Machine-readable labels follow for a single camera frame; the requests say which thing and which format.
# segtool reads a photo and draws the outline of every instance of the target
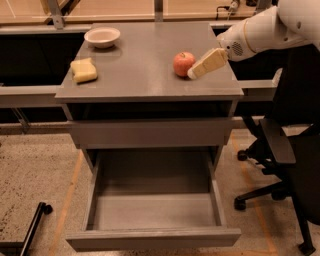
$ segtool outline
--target chair armrest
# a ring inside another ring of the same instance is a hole
[[[259,123],[277,164],[295,164],[296,158],[288,137],[282,127],[272,119],[261,119]]]

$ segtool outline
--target sponge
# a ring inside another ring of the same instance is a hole
[[[73,80],[77,83],[94,80],[98,77],[97,70],[91,58],[74,60],[70,63],[70,66],[74,74]]]
[[[188,70],[188,76],[191,79],[197,79],[211,71],[223,67],[228,62],[227,52],[222,48],[214,48],[205,53]]]

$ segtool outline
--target gray cabinet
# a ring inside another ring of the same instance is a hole
[[[232,246],[241,232],[227,226],[215,169],[242,91],[228,65],[194,81],[172,70],[181,45],[197,57],[218,46],[210,25],[112,26],[114,48],[84,43],[77,56],[93,58],[98,79],[77,85],[69,71],[56,94],[93,173],[82,230],[67,241],[77,251]]]

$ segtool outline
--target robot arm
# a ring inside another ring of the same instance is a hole
[[[190,68],[188,76],[196,79],[221,68],[227,60],[241,61],[269,49],[313,43],[320,50],[318,10],[316,0],[280,0],[278,6],[242,20],[218,35],[221,48],[211,49],[202,56]]]

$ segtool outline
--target tile floor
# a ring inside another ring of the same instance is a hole
[[[233,130],[216,170],[228,226],[242,231],[233,247],[77,253],[65,235],[81,229],[87,204],[91,171],[82,154],[63,127],[38,126],[24,135],[17,127],[0,126],[0,242],[23,241],[38,203],[44,201],[54,211],[42,218],[31,256],[301,255],[290,199],[275,202],[266,196],[248,202],[245,212],[233,209],[234,197],[276,180],[261,175],[251,161],[237,161],[237,150],[252,141],[246,129]],[[320,227],[310,228],[318,248],[313,255],[320,255]]]

